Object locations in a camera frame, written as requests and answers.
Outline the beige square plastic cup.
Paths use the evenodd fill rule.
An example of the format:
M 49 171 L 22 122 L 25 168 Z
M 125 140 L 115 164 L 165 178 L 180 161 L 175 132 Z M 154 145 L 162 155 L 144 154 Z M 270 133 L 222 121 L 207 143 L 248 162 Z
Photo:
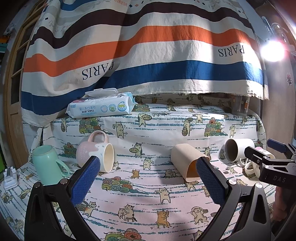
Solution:
M 199 158 L 205 158 L 207 161 L 210 161 L 209 156 L 189 144 L 177 144 L 171 150 L 171 162 L 186 182 L 193 182 L 199 179 L 199 174 L 196 170 L 196 162 Z

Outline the clear glass cup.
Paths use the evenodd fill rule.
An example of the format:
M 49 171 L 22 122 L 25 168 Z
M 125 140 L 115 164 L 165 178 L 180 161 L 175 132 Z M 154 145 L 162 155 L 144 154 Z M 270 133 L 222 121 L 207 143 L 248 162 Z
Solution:
M 250 97 L 233 95 L 231 96 L 231 111 L 234 115 L 247 116 Z

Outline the white mug pink base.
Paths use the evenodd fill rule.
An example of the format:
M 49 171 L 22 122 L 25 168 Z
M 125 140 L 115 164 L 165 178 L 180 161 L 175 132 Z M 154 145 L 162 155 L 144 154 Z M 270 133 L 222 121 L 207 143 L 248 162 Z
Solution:
M 275 159 L 275 156 L 270 153 L 269 151 L 261 148 L 261 147 L 256 147 L 256 150 L 260 151 L 261 153 L 267 155 L 268 157 L 270 157 L 271 159 Z M 244 171 L 245 174 L 247 176 L 251 176 L 251 175 L 255 175 L 257 178 L 259 178 L 260 176 L 260 169 L 259 169 L 259 165 L 255 164 L 253 161 L 250 161 L 249 159 L 247 160 L 246 165 L 244 166 Z

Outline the white mug dark inside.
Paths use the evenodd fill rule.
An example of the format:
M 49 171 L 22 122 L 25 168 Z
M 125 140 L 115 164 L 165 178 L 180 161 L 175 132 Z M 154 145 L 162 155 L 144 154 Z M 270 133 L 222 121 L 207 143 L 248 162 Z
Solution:
M 230 163 L 238 162 L 241 167 L 246 165 L 247 158 L 244 151 L 247 147 L 255 147 L 249 138 L 230 138 L 225 142 L 224 155 Z

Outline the white charger plug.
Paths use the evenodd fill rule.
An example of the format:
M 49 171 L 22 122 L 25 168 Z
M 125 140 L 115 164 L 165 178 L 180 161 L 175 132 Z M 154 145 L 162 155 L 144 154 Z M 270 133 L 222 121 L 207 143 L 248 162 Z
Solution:
M 4 189 L 6 191 L 18 186 L 18 175 L 14 167 L 8 167 L 4 171 Z

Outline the mint green plastic mug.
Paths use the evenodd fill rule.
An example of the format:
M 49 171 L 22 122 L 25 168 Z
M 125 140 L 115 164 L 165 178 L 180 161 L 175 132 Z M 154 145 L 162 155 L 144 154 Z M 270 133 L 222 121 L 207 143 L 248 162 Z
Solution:
M 58 158 L 52 145 L 43 145 L 34 149 L 32 160 L 43 185 L 55 185 L 61 179 L 70 177 L 70 169 Z

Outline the pink and white mug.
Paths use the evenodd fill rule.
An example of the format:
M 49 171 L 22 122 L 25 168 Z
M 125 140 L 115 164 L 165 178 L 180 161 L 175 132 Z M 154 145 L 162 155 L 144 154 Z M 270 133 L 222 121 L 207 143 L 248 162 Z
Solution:
M 96 135 L 103 137 L 102 142 L 95 142 Z M 94 131 L 88 140 L 81 142 L 76 151 L 76 160 L 79 167 L 88 161 L 91 156 L 95 156 L 100 161 L 100 172 L 110 173 L 114 165 L 114 148 L 108 141 L 108 137 L 103 131 Z

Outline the bright lamp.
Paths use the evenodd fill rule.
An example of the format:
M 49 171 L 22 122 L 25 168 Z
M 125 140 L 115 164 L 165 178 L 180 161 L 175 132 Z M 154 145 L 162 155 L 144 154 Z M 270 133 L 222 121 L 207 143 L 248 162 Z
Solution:
M 262 58 L 269 62 L 278 62 L 285 57 L 285 48 L 279 41 L 268 41 L 260 49 Z

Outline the cat pattern bed sheet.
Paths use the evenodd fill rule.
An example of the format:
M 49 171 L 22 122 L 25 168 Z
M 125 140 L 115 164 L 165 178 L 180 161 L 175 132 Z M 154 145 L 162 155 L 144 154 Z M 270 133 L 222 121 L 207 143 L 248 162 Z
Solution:
M 229 138 L 248 138 L 264 148 L 265 130 L 255 113 L 227 111 L 227 100 L 206 98 L 191 105 L 184 97 L 137 97 L 130 115 L 60 118 L 37 130 L 32 148 L 51 145 L 72 172 L 79 145 L 87 140 L 113 145 L 114 166 L 97 175 L 78 205 L 101 240 L 193 240 L 213 219 L 214 204 L 201 180 L 186 181 L 171 163 L 171 150 L 187 143 L 208 156 L 228 179 L 252 185 L 224 156 Z M 101 130 L 103 135 L 93 135 Z

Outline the baby wipes pack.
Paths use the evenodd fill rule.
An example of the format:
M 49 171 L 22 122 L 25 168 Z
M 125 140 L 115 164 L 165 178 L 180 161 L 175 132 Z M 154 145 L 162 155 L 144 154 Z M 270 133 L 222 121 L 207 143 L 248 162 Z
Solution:
M 66 113 L 72 118 L 87 118 L 130 114 L 137 104 L 132 93 L 116 88 L 95 89 L 85 97 L 68 104 Z

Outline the striped Paris cloth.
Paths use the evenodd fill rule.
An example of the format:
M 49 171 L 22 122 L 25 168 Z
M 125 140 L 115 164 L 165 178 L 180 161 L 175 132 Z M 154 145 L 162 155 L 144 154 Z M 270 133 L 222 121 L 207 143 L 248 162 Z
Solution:
M 23 69 L 24 122 L 43 127 L 97 88 L 268 99 L 241 1 L 47 1 Z

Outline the wooden door frame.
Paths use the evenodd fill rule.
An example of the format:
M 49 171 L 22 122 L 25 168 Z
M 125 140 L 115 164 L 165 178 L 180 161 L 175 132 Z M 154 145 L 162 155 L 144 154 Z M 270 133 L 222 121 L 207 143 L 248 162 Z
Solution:
M 6 164 L 17 168 L 25 164 L 29 156 L 21 115 L 23 69 L 33 29 L 45 4 L 46 1 L 26 1 L 5 31 L 10 39 L 1 69 L 1 97 L 5 126 L 1 137 Z

